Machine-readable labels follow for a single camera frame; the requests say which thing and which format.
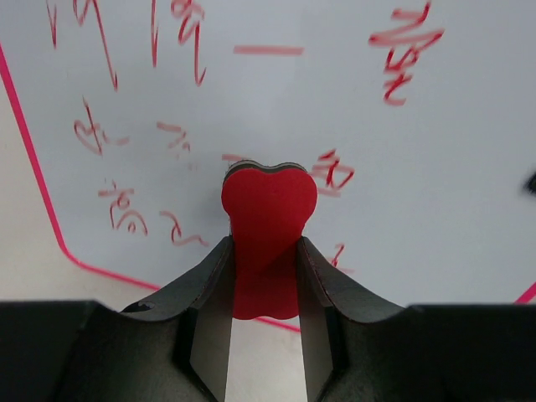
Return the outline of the pink framed whiteboard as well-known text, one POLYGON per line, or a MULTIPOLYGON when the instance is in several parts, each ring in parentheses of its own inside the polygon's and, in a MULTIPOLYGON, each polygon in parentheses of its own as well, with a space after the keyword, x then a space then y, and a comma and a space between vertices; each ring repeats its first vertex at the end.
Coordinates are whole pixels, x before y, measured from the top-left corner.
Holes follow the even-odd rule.
POLYGON ((400 305, 532 302, 532 1, 4 1, 1 75, 60 249, 145 287, 229 231, 233 162, 400 305))

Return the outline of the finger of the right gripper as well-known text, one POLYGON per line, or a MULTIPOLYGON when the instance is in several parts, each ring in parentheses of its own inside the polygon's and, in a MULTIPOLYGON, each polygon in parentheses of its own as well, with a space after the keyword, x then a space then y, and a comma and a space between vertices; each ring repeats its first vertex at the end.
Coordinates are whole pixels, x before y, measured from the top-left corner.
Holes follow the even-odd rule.
POLYGON ((521 192, 525 195, 536 196, 536 171, 533 170, 524 180, 521 186, 521 192))

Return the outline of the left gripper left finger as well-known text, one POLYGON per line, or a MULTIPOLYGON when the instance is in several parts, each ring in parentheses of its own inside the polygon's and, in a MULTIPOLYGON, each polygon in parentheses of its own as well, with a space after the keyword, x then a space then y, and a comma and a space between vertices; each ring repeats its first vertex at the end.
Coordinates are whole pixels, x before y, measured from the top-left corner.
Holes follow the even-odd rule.
POLYGON ((233 241, 124 310, 97 301, 1 305, 4 401, 222 401, 233 241))

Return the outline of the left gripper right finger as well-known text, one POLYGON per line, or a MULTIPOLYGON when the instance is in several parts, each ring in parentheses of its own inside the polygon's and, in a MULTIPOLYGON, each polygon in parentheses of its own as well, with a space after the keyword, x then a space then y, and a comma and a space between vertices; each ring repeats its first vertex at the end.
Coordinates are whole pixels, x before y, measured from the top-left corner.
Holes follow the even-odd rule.
POLYGON ((535 308, 401 307, 334 268, 307 239, 296 283, 310 401, 532 401, 535 308))

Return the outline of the red bone-shaped eraser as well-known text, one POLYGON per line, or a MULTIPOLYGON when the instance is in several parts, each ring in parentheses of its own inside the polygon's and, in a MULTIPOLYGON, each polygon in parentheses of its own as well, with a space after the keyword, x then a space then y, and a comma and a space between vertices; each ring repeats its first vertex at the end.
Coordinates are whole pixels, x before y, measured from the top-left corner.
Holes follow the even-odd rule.
POLYGON ((234 318, 296 317, 296 245, 317 205, 313 178, 293 162, 242 160, 229 167, 221 202, 234 241, 234 318))

